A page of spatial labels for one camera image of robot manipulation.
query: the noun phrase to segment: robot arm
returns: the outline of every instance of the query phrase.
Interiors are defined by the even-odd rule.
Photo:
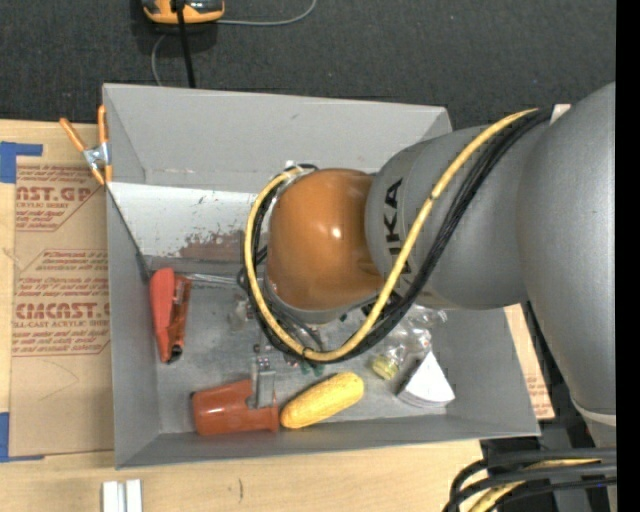
[[[283,178],[269,198],[278,190],[264,307],[322,323],[377,298],[378,316],[331,354],[287,340],[261,315],[265,332],[285,351],[333,362],[378,341],[394,325],[385,313],[397,321],[414,301],[529,300],[576,406],[615,426],[614,102],[611,84],[553,124],[526,111],[424,141],[373,178],[322,170],[286,188]],[[255,277],[251,243],[245,256]]]

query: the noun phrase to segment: cardboard sheet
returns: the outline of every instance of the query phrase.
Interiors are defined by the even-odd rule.
[[[78,128],[95,145],[95,126]],[[18,157],[5,250],[14,268],[9,455],[112,448],[104,189],[57,123],[1,122],[0,139],[43,145],[42,157]]]

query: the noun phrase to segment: white object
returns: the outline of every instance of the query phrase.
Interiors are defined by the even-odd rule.
[[[417,370],[403,384],[398,398],[417,407],[442,406],[455,398],[453,389],[433,352],[427,354]]]
[[[103,482],[102,512],[142,512],[142,481]]]

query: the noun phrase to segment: small yellow object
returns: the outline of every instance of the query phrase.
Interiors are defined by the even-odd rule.
[[[325,420],[356,404],[364,395],[364,381],[355,373],[334,375],[309,388],[289,402],[280,414],[280,424],[302,428]]]
[[[373,371],[376,372],[376,374],[378,374],[384,380],[393,379],[393,377],[396,375],[396,373],[398,373],[399,370],[398,363],[382,354],[375,358],[372,368]]]

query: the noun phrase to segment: red stapler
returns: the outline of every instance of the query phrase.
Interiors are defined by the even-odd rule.
[[[182,355],[190,293],[191,281],[176,276],[172,268],[156,271],[149,282],[153,327],[163,363]]]

